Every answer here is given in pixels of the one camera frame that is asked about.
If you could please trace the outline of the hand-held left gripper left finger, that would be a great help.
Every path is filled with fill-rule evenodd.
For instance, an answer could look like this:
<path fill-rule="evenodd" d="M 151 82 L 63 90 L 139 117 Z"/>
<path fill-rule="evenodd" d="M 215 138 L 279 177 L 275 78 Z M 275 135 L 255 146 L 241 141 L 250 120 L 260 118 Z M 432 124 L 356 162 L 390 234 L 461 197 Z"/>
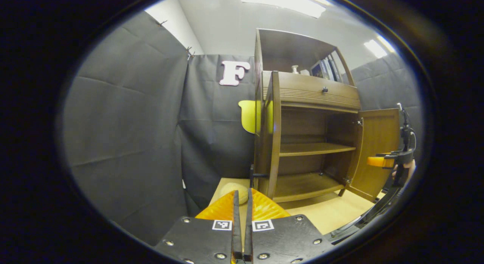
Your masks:
<path fill-rule="evenodd" d="M 242 259 L 239 192 L 233 190 L 195 217 L 182 216 L 155 250 L 183 264 L 235 264 Z"/>

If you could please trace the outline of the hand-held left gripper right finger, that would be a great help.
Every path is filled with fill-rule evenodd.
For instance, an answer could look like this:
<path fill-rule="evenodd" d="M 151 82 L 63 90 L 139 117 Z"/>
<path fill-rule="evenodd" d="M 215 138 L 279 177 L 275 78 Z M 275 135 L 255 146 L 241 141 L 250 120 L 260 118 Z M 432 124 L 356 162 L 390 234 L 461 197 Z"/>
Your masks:
<path fill-rule="evenodd" d="M 245 262 L 305 264 L 333 246 L 306 215 L 290 215 L 261 192 L 248 189 Z"/>

